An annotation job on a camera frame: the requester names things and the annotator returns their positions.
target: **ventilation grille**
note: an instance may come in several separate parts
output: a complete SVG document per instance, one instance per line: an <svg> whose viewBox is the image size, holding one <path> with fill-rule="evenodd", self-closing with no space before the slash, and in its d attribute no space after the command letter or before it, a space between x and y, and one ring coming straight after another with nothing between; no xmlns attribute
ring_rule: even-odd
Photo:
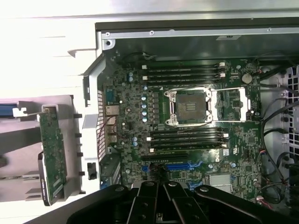
<svg viewBox="0 0 299 224"><path fill-rule="evenodd" d="M103 93L98 90L99 116L97 123L97 140L99 161L104 157L105 153L105 133L104 133L104 109L103 109Z"/></svg>
<svg viewBox="0 0 299 224"><path fill-rule="evenodd" d="M299 83L298 83L299 75L297 74L297 70L298 70L298 67L288 69L288 72L289 72L288 87L295 91L298 90L298 85L299 85ZM299 99L299 97L296 97L291 93L288 93L287 96L288 96L289 104L296 102ZM298 132L299 130L297 130L298 129L297 126L299 124L299 122L297 121L297 118L299 118L297 115L298 109L299 109L298 107L289 109L289 114L294 116L294 117L290 118L290 120L289 120L289 143L290 143L289 150L291 153L299 155L299 132Z"/></svg>

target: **small component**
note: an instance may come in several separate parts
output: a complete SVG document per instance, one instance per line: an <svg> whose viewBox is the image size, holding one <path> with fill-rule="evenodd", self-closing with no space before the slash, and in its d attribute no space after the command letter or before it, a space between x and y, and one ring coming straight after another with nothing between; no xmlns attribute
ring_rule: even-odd
<svg viewBox="0 0 299 224"><path fill-rule="evenodd" d="M154 92L152 96L153 98L159 98L159 93Z"/></svg>
<svg viewBox="0 0 299 224"><path fill-rule="evenodd" d="M252 171L252 166L246 166L245 170L248 171L248 172L251 172Z"/></svg>
<svg viewBox="0 0 299 224"><path fill-rule="evenodd" d="M247 141L249 144L254 144L256 142L256 139L255 139L255 137L248 137Z"/></svg>
<svg viewBox="0 0 299 224"><path fill-rule="evenodd" d="M117 135L109 135L108 136L108 142L117 142Z"/></svg>
<svg viewBox="0 0 299 224"><path fill-rule="evenodd" d="M231 168L236 168L236 166L237 166L237 164L235 164L234 162L230 162L229 164L230 164Z"/></svg>
<svg viewBox="0 0 299 224"><path fill-rule="evenodd" d="M244 82L245 84L250 84L252 82L252 79L252 76L248 73L242 76L242 82Z"/></svg>

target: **mounting screw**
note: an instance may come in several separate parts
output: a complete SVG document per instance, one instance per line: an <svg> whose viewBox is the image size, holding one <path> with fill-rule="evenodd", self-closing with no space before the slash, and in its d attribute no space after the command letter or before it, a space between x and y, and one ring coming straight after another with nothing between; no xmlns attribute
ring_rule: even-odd
<svg viewBox="0 0 299 224"><path fill-rule="evenodd" d="M209 189L208 189L208 188L206 188L206 187L201 187L201 188L200 188L200 191L202 191L202 192L208 192L208 191L209 191Z"/></svg>
<svg viewBox="0 0 299 224"><path fill-rule="evenodd" d="M177 183L175 183L175 182L169 182L168 185L171 186L171 187L175 187L175 186L177 186Z"/></svg>
<svg viewBox="0 0 299 224"><path fill-rule="evenodd" d="M154 185L155 184L153 182L150 182L150 181L145 183L145 186L147 186L147 187L151 187L151 186L154 186Z"/></svg>
<svg viewBox="0 0 299 224"><path fill-rule="evenodd" d="M115 189L115 191L123 191L123 190L124 190L123 187L119 187L119 188Z"/></svg>

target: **black cable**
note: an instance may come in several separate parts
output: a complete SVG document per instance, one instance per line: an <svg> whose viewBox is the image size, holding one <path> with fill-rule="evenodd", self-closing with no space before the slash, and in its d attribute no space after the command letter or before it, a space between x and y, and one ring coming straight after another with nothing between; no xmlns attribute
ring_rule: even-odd
<svg viewBox="0 0 299 224"><path fill-rule="evenodd" d="M285 129L282 129L282 128L273 128L273 129L270 129L268 131L266 131L263 135L266 136L267 134L270 134L272 132L279 132L281 134L288 134L289 132L286 131Z"/></svg>
<svg viewBox="0 0 299 224"><path fill-rule="evenodd" d="M268 104L267 108L265 109L264 113L262 114L262 118L263 118L263 119L265 118L265 116L266 116L268 110L270 109L270 107L271 107L276 101L278 101L278 100L285 100L285 102L287 103L287 100L288 100L288 99L287 99L287 98L277 98L277 99L273 100L272 102L270 102L270 103Z"/></svg>
<svg viewBox="0 0 299 224"><path fill-rule="evenodd" d="M284 106L283 108L280 108L279 110L275 111L273 114L271 114L269 117L267 117L265 120L262 121L261 123L261 142L262 142L262 148L265 150L265 153L267 154L270 162L272 163L272 165L274 166L276 172L279 175L279 178L281 179L282 182L284 181L284 176L282 175L282 173L280 172L280 170L278 169L278 167L276 166L274 160L271 158L271 156L268 153L267 147L266 147L266 143L265 143L265 139L264 139L264 130L265 130L265 126L266 123L271 120L273 117L279 115L280 113L283 113L284 111L287 111L288 109L298 106L299 105L299 101L296 101L294 103L291 103L287 106Z"/></svg>
<svg viewBox="0 0 299 224"><path fill-rule="evenodd" d="M277 85L268 85L268 84L261 83L260 86L261 87L266 87L266 88L280 88L280 89L284 89L284 90L290 92L291 94L293 94L294 96L299 97L299 92L297 92L295 90L292 90L291 88L288 88L288 87L286 87L284 85L277 86Z"/></svg>

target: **black pcie slot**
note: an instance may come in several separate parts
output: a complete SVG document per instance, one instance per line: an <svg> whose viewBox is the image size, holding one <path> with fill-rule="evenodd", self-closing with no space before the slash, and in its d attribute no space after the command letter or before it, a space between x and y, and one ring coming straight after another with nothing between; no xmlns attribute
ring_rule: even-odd
<svg viewBox="0 0 299 224"><path fill-rule="evenodd" d="M201 71L167 71L167 72L148 72L146 74L148 77L154 76L195 76L195 75L219 75L218 70L201 70Z"/></svg>
<svg viewBox="0 0 299 224"><path fill-rule="evenodd" d="M217 148L221 149L223 147L221 146L221 144L212 144L212 145L204 145L204 146L191 146L191 147L185 147L185 146L180 146L180 147L175 147L175 146L155 147L154 152L205 150L205 149L217 149Z"/></svg>
<svg viewBox="0 0 299 224"><path fill-rule="evenodd" d="M163 155L143 155L141 156L142 161L158 161L158 160L183 160L187 159L187 153L181 154L163 154Z"/></svg>
<svg viewBox="0 0 299 224"><path fill-rule="evenodd" d="M148 86L156 86L156 85L197 85L197 84L214 84L219 83L220 79L201 79L201 80L192 80L192 81L173 81L173 82L157 82L157 81L147 81Z"/></svg>
<svg viewBox="0 0 299 224"><path fill-rule="evenodd" d="M220 127L209 127L209 128L202 128L202 127L198 127L198 129L196 128L192 128L192 130L177 130L177 129L172 129L172 130L166 130L166 131L152 131L150 134L168 134L168 133L177 133L177 134L189 134L189 133L210 133L210 132L214 132L214 131L223 131L223 128Z"/></svg>

